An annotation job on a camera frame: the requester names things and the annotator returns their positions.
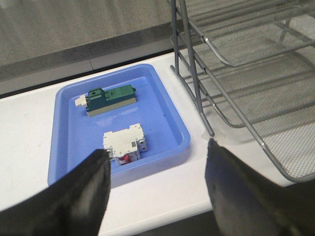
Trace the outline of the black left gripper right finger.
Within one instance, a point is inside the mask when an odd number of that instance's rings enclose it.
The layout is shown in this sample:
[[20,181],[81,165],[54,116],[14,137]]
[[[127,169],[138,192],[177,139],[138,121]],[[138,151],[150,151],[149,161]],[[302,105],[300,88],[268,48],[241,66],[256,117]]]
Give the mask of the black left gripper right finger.
[[313,236],[314,180],[281,187],[214,139],[208,142],[205,180],[223,236]]

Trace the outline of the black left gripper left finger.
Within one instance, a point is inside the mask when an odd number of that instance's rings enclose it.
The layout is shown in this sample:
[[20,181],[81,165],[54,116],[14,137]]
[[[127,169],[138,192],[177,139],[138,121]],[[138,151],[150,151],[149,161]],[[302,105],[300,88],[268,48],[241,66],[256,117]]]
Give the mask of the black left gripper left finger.
[[111,189],[108,153],[96,149],[51,186],[0,213],[2,236],[96,236]]

